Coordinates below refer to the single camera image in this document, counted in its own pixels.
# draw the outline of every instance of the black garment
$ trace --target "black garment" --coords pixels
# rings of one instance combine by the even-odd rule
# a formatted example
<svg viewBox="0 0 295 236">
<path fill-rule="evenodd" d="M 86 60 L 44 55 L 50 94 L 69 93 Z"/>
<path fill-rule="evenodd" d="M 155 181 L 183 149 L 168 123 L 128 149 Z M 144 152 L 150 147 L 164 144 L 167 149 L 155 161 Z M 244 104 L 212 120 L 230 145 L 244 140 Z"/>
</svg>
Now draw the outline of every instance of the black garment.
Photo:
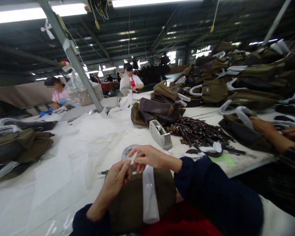
<svg viewBox="0 0 295 236">
<path fill-rule="evenodd" d="M 259 195 L 238 181 L 230 180 L 208 157 L 194 162 L 183 161 L 174 174 L 175 186 L 181 196 L 202 212 L 225 236 L 257 236 L 264 222 Z M 73 220 L 71 236 L 110 235 L 110 217 L 92 222 L 86 217 L 91 204 L 79 210 Z"/>
<path fill-rule="evenodd" d="M 107 80 L 108 80 L 109 82 L 113 82 L 113 81 L 114 81 L 114 78 L 111 77 L 111 76 L 108 76 Z"/>
<path fill-rule="evenodd" d="M 32 116 L 31 114 L 27 113 L 26 111 L 13 106 L 10 103 L 6 103 L 4 101 L 0 101 L 0 118 L 18 118 L 19 116 L 28 115 Z"/>
</svg>

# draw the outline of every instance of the dark hair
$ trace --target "dark hair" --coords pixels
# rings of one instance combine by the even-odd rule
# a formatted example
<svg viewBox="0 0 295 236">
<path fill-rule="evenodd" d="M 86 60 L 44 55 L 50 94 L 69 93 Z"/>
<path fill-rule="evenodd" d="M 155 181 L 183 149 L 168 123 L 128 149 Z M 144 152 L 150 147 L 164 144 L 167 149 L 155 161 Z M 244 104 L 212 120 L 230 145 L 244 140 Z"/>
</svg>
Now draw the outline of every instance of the dark hair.
<svg viewBox="0 0 295 236">
<path fill-rule="evenodd" d="M 45 79 L 44 85 L 54 86 L 55 83 L 62 83 L 62 81 L 54 76 L 48 76 L 47 79 Z"/>
<path fill-rule="evenodd" d="M 132 71 L 133 67 L 129 62 L 127 62 L 124 64 L 124 69 L 126 69 L 127 71 Z"/>
</svg>

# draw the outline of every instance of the pink shirt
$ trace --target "pink shirt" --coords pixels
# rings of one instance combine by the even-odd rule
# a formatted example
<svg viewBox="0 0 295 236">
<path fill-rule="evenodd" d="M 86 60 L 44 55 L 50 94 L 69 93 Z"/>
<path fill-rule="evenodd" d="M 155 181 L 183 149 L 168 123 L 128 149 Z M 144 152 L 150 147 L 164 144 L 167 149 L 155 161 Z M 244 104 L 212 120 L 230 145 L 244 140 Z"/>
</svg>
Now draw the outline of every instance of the pink shirt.
<svg viewBox="0 0 295 236">
<path fill-rule="evenodd" d="M 68 94 L 66 92 L 59 92 L 60 99 L 66 99 L 66 97 L 68 97 Z M 53 92 L 52 101 L 60 104 L 60 101 L 58 99 L 58 91 Z"/>
</svg>

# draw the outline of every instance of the pile of zipper pulls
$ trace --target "pile of zipper pulls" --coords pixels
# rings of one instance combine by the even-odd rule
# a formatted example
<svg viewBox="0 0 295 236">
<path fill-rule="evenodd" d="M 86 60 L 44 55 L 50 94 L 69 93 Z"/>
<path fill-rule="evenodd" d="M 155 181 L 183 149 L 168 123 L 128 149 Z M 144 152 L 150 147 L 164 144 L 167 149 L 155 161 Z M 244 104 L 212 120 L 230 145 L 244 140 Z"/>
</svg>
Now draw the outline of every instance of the pile of zipper pulls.
<svg viewBox="0 0 295 236">
<path fill-rule="evenodd" d="M 232 137 L 227 135 L 221 127 L 212 126 L 204 121 L 183 117 L 180 121 L 173 125 L 164 128 L 166 132 L 182 137 L 181 144 L 187 144 L 189 147 L 192 145 L 199 146 L 203 141 L 212 136 L 219 136 L 225 142 L 235 141 Z"/>
</svg>

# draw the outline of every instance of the red apron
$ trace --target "red apron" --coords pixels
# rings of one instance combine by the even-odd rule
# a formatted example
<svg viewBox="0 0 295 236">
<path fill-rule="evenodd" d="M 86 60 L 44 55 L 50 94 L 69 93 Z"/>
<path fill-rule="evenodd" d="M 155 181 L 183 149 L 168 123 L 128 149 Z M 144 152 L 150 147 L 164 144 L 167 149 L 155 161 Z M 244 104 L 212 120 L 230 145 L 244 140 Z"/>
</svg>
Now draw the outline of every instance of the red apron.
<svg viewBox="0 0 295 236">
<path fill-rule="evenodd" d="M 134 83 L 134 80 L 133 80 L 132 76 L 131 76 L 131 79 L 132 79 L 132 81 L 130 81 L 131 82 L 131 86 L 134 87 L 135 86 L 135 83 Z"/>
</svg>

